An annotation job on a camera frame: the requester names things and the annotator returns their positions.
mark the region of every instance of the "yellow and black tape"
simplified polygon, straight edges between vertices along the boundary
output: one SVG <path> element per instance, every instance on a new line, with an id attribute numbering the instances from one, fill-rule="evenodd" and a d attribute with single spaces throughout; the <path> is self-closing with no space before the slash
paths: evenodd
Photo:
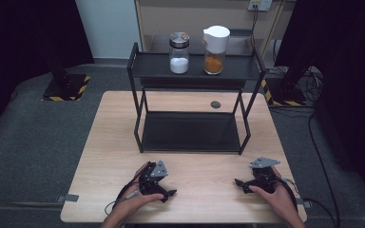
<path id="1" fill-rule="evenodd" d="M 62 101 L 79 101 L 86 90 L 87 83 L 90 80 L 90 76 L 86 76 L 81 88 L 79 89 L 79 93 L 77 96 L 74 97 L 67 97 L 67 96 L 50 96 L 50 97 L 43 97 L 42 101 L 53 101 L 53 102 L 62 102 Z"/>
<path id="2" fill-rule="evenodd" d="M 265 93 L 266 102 L 269 105 L 290 105 L 290 106 L 306 105 L 306 103 L 303 101 L 275 101 L 271 91 L 269 90 L 268 84 L 266 84 L 266 81 L 262 80 L 261 84 L 263 87 L 263 91 Z"/>

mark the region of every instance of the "shelf top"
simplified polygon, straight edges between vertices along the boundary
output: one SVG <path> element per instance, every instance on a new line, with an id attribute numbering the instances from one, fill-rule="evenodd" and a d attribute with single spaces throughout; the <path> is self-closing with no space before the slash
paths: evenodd
<path id="1" fill-rule="evenodd" d="M 223 70 L 217 75 L 208 75 L 203 70 L 203 58 L 200 54 L 190 54 L 188 71 L 175 74 L 170 70 L 168 53 L 140 52 L 135 57 L 132 75 L 139 78 L 259 79 L 256 63 L 250 55 L 226 55 Z"/>

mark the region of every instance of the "black metal shelf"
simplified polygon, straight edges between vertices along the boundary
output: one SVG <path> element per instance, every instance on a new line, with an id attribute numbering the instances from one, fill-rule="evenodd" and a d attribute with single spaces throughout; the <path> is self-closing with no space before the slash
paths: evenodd
<path id="1" fill-rule="evenodd" d="M 230 113 L 163 111 L 146 114 L 142 146 L 157 151 L 235 152 L 240 141 Z"/>
<path id="2" fill-rule="evenodd" d="M 218 75 L 203 70 L 203 55 L 191 54 L 189 68 L 184 74 L 170 70 L 168 53 L 139 52 L 135 43 L 129 57 L 127 71 L 137 111 L 135 138 L 141 153 L 144 151 L 197 151 L 242 153 L 251 133 L 247 116 L 265 75 L 259 53 L 227 55 Z M 135 80 L 142 86 L 138 103 Z M 253 95 L 245 106 L 241 93 L 247 81 L 257 81 Z M 179 112 L 150 110 L 146 89 L 216 89 L 236 90 L 238 97 L 232 112 Z M 242 143 L 236 124 L 236 110 L 240 106 L 246 135 Z M 138 134 L 145 110 L 142 140 Z"/>

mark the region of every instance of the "orange liquid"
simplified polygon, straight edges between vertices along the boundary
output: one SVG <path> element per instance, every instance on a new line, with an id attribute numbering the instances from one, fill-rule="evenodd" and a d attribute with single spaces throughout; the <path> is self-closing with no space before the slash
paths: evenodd
<path id="1" fill-rule="evenodd" d="M 223 68 L 223 63 L 215 59 L 212 56 L 207 56 L 205 58 L 205 70 L 209 73 L 219 73 L 221 72 L 221 69 Z"/>

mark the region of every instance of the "white wall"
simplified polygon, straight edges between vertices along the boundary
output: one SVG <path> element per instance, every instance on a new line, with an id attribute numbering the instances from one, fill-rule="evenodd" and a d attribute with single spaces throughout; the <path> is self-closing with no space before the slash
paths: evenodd
<path id="1" fill-rule="evenodd" d="M 141 44 L 133 0 L 76 0 L 94 58 L 128 59 Z"/>

